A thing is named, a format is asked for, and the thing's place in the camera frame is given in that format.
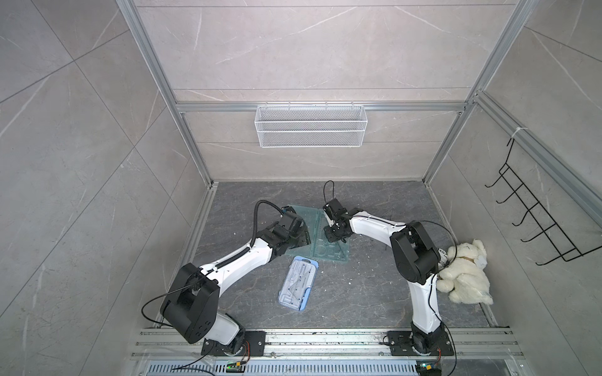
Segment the green transparent ruler set case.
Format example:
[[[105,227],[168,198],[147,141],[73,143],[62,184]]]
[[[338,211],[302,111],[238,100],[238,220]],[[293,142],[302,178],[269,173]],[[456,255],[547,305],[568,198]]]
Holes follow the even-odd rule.
[[[311,208],[293,205],[293,210],[307,224],[310,244],[290,248],[285,255],[302,256],[316,261],[347,263],[349,261],[349,244],[342,241],[329,242],[325,228],[329,227],[327,216],[322,208]]]

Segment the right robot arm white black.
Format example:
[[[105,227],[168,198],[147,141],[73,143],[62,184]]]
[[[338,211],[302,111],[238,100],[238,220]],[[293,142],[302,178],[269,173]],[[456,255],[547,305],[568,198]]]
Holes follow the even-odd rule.
[[[381,219],[360,208],[349,211],[335,197],[326,200],[323,209],[329,223],[324,228],[329,242],[345,242],[357,234],[391,247],[395,266],[409,284],[412,349],[421,356],[436,351],[441,357],[443,352],[439,344],[449,338],[454,365],[448,374],[452,375],[458,364],[456,344],[448,326],[441,319],[436,292],[438,274],[450,263],[441,261],[441,253],[423,224],[420,221],[404,223]]]

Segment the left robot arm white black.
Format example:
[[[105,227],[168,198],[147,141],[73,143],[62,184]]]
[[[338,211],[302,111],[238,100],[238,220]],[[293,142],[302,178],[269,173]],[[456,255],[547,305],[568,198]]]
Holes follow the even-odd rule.
[[[187,343],[207,340],[236,354],[246,342],[246,329],[219,312],[219,298],[255,269],[290,248],[309,244],[307,224],[293,207],[260,200],[253,211],[250,241],[213,263],[182,266],[169,291],[160,296],[160,314]]]

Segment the blue transparent geometry set case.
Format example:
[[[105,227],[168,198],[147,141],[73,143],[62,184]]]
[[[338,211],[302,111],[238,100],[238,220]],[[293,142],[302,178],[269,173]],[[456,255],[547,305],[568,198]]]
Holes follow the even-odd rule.
[[[305,310],[318,269],[317,261],[296,256],[279,291],[278,303],[298,312]]]

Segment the newspaper print roll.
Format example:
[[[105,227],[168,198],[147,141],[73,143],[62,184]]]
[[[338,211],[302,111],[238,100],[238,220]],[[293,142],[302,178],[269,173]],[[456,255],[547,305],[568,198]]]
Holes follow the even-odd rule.
[[[447,265],[448,261],[449,261],[448,253],[445,250],[441,249],[441,248],[438,250],[438,252],[439,252],[439,255],[440,255],[439,264],[441,266]]]

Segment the white plush teddy bear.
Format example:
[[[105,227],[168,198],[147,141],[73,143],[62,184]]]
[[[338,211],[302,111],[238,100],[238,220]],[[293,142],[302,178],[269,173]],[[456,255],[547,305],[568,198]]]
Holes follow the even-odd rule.
[[[436,288],[449,299],[461,304],[492,305],[490,281],[486,276],[487,252],[482,241],[451,246],[448,264],[440,266]]]

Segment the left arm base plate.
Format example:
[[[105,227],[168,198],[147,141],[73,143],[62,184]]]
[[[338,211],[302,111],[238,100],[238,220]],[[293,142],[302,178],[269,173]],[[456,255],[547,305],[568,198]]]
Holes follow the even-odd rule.
[[[216,357],[262,357],[264,355],[267,333],[265,331],[249,331],[243,338],[235,340],[233,345],[222,345],[213,340],[205,340],[202,346],[202,355],[212,355]]]

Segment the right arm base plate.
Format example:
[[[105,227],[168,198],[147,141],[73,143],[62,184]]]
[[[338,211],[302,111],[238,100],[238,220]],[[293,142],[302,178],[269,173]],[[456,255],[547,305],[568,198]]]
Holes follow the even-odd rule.
[[[455,355],[452,340],[448,337],[448,333],[441,331],[426,335],[421,331],[417,333],[407,330],[389,331],[387,332],[387,345],[394,357],[414,355],[453,357]]]

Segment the aluminium mounting rail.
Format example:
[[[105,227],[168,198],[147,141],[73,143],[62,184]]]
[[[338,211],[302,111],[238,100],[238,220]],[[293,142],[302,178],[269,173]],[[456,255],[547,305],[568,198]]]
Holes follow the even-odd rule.
[[[252,329],[267,333],[264,355],[252,360],[390,358],[387,332],[401,328]],[[520,360],[525,356],[509,328],[453,328],[458,360]],[[205,340],[187,343],[173,329],[143,329],[127,349],[132,360],[195,360]],[[239,360],[242,357],[229,357]],[[422,356],[401,357],[421,359]],[[429,360],[453,357],[427,357]]]

